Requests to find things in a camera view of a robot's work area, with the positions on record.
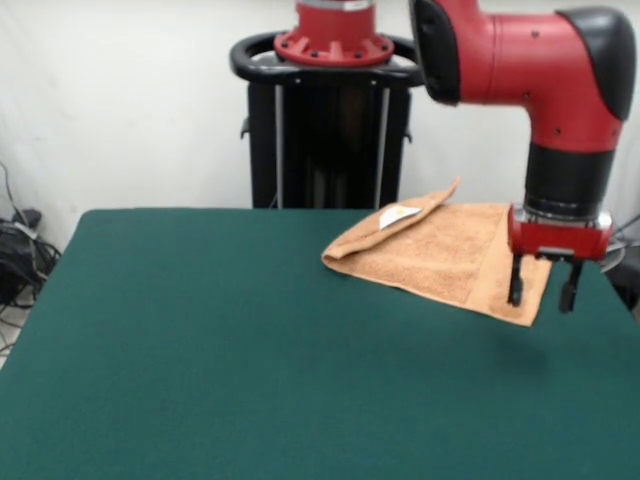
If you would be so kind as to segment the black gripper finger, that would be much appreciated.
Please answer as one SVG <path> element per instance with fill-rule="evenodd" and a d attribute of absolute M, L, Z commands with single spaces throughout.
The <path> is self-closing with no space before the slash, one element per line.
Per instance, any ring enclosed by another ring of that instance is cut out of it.
<path fill-rule="evenodd" d="M 583 261 L 565 259 L 564 262 L 569 266 L 569 273 L 562 285 L 559 297 L 559 311 L 566 314 L 574 310 L 578 284 L 583 269 Z"/>
<path fill-rule="evenodd" d="M 523 294 L 523 279 L 521 277 L 523 255 L 514 253 L 511 265 L 511 274 L 509 280 L 509 291 L 507 302 L 512 306 L 520 306 Z"/>

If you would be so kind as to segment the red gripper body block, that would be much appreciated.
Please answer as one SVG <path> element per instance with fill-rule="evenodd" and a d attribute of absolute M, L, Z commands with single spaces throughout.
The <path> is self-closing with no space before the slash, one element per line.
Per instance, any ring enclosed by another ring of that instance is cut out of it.
<path fill-rule="evenodd" d="M 511 205 L 507 216 L 510 250 L 515 255 L 550 260 L 600 261 L 613 232 L 609 212 L 587 222 L 536 216 L 522 205 Z"/>

